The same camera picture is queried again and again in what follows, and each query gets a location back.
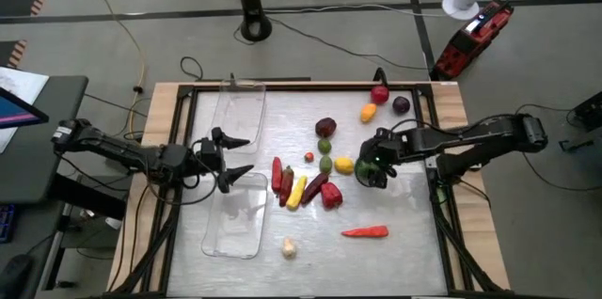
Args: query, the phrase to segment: computer screen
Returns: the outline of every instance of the computer screen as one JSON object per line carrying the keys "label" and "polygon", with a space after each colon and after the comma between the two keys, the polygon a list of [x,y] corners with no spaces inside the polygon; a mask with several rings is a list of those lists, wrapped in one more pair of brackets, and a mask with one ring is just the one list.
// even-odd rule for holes
{"label": "computer screen", "polygon": [[48,117],[40,110],[0,87],[0,129],[46,121],[48,121]]}

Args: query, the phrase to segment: gray floor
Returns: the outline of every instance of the gray floor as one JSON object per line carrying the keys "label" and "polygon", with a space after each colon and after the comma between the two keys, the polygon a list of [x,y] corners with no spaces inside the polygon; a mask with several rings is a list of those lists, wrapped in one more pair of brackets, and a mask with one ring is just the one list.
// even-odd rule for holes
{"label": "gray floor", "polygon": [[[237,0],[110,0],[117,12],[237,8]],[[263,0],[267,7],[343,3],[407,3],[409,0]],[[437,2],[440,0],[420,0]],[[105,14],[102,0],[46,0],[42,15]],[[440,10],[425,13],[440,14]],[[424,65],[412,17],[395,12],[332,12],[281,15],[279,19],[306,32],[363,53],[378,53],[406,65]],[[510,24],[492,46],[459,79],[468,117],[514,112],[522,103],[572,107],[602,86],[599,37],[601,5],[516,8]],[[426,18],[437,56],[461,23]],[[196,57],[206,78],[298,77],[314,80],[372,78],[377,65],[369,60],[304,39],[275,26],[272,37],[254,46],[232,38],[239,17],[131,21],[127,26],[149,62],[145,87],[156,82],[190,80],[180,72],[183,55]],[[0,40],[27,39],[21,68],[50,75],[85,74],[88,93],[128,105],[136,81],[137,54],[114,23],[2,25]],[[425,80],[424,71],[384,65],[390,79]],[[146,112],[142,103],[139,110]],[[548,148],[532,156],[539,171],[570,187],[599,183],[596,147],[561,153],[556,142],[575,134],[563,115],[528,110],[541,117],[550,136]],[[80,117],[108,133],[118,131],[125,113],[85,100]],[[142,129],[144,119],[136,123]],[[104,159],[82,153],[79,165],[95,175],[116,175]],[[512,288],[528,294],[599,298],[602,284],[602,196],[570,193],[539,181],[522,156],[510,154],[484,169],[499,242]],[[104,288],[110,265],[69,254],[61,277],[80,283],[78,292],[53,291],[40,298],[97,294]]]}

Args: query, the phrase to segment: clear plastic container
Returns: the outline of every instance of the clear plastic container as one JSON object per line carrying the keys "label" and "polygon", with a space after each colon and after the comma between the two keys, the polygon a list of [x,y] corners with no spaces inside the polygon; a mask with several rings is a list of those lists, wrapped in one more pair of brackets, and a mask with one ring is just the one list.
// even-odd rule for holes
{"label": "clear plastic container", "polygon": [[201,243],[203,253],[240,259],[257,256],[267,195],[267,179],[261,173],[252,172],[236,181],[228,194],[215,192],[207,232]]}
{"label": "clear plastic container", "polygon": [[263,83],[235,79],[221,83],[210,129],[220,127],[230,137],[250,141],[243,147],[225,150],[226,155],[257,152],[264,110],[265,85]]}

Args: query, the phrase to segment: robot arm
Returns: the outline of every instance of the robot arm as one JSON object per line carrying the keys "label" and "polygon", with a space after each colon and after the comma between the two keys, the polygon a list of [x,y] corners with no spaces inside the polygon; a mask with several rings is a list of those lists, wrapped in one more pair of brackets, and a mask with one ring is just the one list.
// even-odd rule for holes
{"label": "robot arm", "polygon": [[253,165],[226,169],[222,148],[235,149],[249,141],[230,138],[220,128],[212,130],[212,138],[200,139],[197,152],[177,144],[141,147],[106,135],[86,119],[70,119],[58,123],[52,142],[58,155],[91,151],[120,162],[131,171],[145,173],[149,181],[160,186],[176,187],[186,177],[216,172],[220,191],[227,193],[230,184]]}
{"label": "robot arm", "polygon": [[[513,150],[538,152],[547,144],[541,121],[530,115],[504,115],[486,118],[475,124],[438,129],[424,127],[400,132],[379,128],[365,141],[356,164],[356,177],[369,187],[387,187],[387,176],[397,173],[393,165],[436,157],[439,178],[462,176],[471,166],[485,165],[493,158]],[[444,149],[474,145],[460,154]]]}

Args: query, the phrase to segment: red and black device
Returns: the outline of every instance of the red and black device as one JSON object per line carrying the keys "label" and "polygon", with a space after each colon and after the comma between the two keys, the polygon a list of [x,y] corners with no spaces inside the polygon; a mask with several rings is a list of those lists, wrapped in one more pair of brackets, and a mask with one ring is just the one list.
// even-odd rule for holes
{"label": "red and black device", "polygon": [[486,49],[515,11],[508,1],[493,0],[453,35],[431,76],[452,79]]}

